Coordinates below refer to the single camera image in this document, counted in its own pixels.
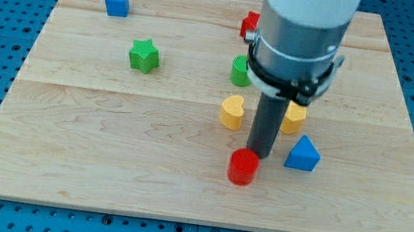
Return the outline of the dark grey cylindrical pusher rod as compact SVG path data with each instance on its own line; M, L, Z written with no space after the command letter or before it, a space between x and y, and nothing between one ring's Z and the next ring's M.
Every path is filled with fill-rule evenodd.
M246 143L246 148L259 158L264 159L270 154L289 103L286 99L261 94Z

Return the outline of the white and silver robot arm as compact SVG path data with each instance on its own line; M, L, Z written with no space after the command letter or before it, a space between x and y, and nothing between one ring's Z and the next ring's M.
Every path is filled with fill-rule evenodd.
M334 82L337 51L362 0L263 0L245 33L247 75L261 91L246 143L259 158L272 150L291 102L309 106Z

